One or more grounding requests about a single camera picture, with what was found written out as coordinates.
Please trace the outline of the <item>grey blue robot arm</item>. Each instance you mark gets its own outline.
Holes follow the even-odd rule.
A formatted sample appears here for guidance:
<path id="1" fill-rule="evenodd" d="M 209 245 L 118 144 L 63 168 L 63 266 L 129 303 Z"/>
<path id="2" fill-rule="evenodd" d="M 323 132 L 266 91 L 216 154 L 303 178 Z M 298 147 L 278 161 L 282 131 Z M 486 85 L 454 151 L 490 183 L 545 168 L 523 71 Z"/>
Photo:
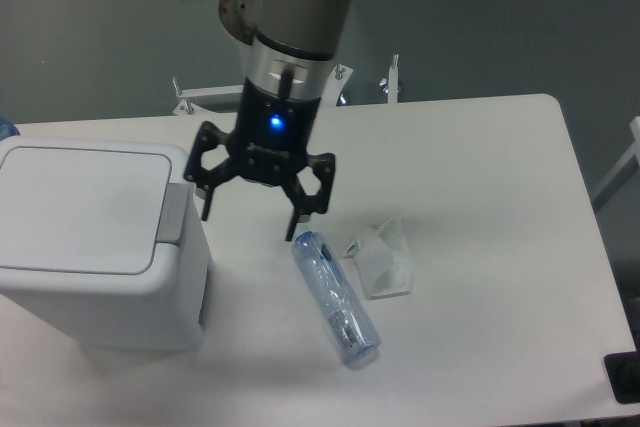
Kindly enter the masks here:
<path id="1" fill-rule="evenodd" d="M 336 157 L 307 145 L 352 0 L 240 0 L 249 64 L 231 132 L 205 121 L 184 171 L 204 194 L 236 177 L 281 188 L 293 212 L 286 236 L 328 210 Z"/>

